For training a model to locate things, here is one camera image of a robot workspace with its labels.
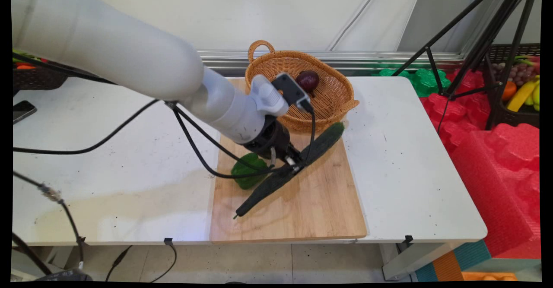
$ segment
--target wooden cutting board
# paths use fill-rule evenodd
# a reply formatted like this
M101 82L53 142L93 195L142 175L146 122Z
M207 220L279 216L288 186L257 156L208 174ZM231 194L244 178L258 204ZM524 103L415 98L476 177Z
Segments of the wooden cutting board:
M244 79L230 81L245 90ZM290 139L301 151L309 144L310 135L291 131ZM238 157L249 153L243 146L222 135L221 144ZM235 160L219 152L218 172L229 174L234 164ZM236 209L252 192L253 188L242 190L233 179L216 179L211 241L296 241L367 235L341 138L324 156L304 168L246 215L232 219Z

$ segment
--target grapes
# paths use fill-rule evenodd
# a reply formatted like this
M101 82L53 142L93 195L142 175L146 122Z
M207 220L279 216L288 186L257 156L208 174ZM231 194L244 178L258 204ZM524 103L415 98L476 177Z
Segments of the grapes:
M496 78L501 76L504 68L504 62L499 64L493 63L491 70L492 75L496 76ZM536 76L537 73L534 70L534 67L530 67L525 63L514 64L509 71L507 81L514 82L517 86L522 86Z

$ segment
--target red foam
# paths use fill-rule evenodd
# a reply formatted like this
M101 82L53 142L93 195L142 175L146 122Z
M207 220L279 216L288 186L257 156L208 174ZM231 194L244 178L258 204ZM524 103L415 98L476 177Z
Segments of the red foam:
M464 106L467 109L468 120L481 130L485 129L490 113L487 95L483 93L468 95Z
M541 259L539 129L472 131L451 160L488 227L492 257Z
M448 121L440 127L440 139L451 155L471 131L480 130L466 118L459 122Z
M446 74L446 78L453 82L458 73L459 69L455 70L454 73ZM482 76L482 71L472 72L472 70L469 70L464 74L463 81L460 83L455 93L460 94L467 91L472 91L473 89L479 89L483 86L484 76Z
M432 93L428 96L423 106L431 120L440 121L444 115L446 101L446 97L440 96L437 93ZM465 107L457 101L449 101L444 121L459 121L464 117L466 112Z

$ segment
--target smartphone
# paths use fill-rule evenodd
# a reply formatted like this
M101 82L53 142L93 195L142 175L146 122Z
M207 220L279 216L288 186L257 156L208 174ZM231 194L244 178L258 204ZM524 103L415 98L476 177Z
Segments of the smartphone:
M36 112L36 107L29 101L22 101L13 106L13 124Z

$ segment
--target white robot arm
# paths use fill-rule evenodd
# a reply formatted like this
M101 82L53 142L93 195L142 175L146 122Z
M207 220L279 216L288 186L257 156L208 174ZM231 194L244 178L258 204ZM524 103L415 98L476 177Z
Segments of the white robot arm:
M266 115L288 111L288 103L263 76L254 78L251 94L245 95L204 67L191 44L100 0L11 3L15 49L92 72L144 95L178 101L238 144L255 143L267 127Z

